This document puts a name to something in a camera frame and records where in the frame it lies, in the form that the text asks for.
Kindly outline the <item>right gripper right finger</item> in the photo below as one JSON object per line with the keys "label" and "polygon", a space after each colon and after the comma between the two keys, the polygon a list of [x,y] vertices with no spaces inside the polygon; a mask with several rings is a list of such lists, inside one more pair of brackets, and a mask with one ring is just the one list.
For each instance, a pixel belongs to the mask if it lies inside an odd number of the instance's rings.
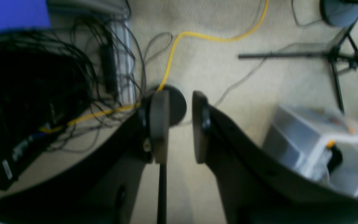
{"label": "right gripper right finger", "polygon": [[228,224],[358,224],[358,199],[280,165],[201,91],[192,117],[196,162],[214,174]]}

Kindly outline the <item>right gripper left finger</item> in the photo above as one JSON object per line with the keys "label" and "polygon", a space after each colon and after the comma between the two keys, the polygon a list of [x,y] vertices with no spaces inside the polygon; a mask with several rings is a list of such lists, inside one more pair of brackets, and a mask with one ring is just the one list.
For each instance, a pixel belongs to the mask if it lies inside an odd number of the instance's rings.
{"label": "right gripper left finger", "polygon": [[0,224],[123,224],[145,165],[167,162],[169,94],[155,92],[76,165],[0,199]]}

